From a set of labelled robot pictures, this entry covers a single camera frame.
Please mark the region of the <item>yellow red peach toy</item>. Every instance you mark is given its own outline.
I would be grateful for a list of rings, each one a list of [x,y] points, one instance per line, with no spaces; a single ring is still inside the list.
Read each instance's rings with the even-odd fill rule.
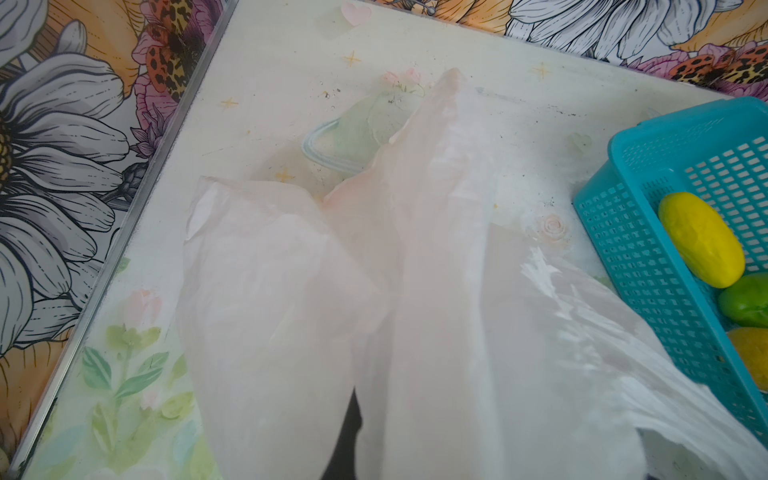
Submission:
[[[760,391],[767,391],[766,328],[740,327],[727,333],[752,380]]]

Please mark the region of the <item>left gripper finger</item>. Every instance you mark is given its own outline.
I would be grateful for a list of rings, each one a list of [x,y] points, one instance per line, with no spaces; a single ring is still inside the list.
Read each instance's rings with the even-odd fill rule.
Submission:
[[[322,480],[356,480],[355,448],[357,436],[362,427],[362,416],[356,392],[353,391],[329,463]]]

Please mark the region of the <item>white plastic bag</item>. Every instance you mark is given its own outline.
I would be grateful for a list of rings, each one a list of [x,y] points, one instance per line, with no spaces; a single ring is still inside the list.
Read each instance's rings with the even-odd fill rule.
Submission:
[[[445,72],[322,202],[200,179],[176,316],[226,479],[641,479],[640,434],[730,479],[767,452],[604,285],[491,222],[478,96]]]

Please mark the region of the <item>yellow toy fruit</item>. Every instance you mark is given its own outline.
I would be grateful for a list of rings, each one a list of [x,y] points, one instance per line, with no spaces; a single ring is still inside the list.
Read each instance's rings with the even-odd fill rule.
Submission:
[[[677,192],[665,196],[659,220],[689,270],[707,285],[725,289],[746,269],[743,248],[718,212],[698,196]]]

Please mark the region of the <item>green toy fruit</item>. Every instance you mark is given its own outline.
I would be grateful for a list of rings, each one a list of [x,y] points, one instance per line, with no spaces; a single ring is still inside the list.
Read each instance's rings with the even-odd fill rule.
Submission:
[[[741,327],[767,327],[767,273],[743,276],[718,297],[720,312]]]

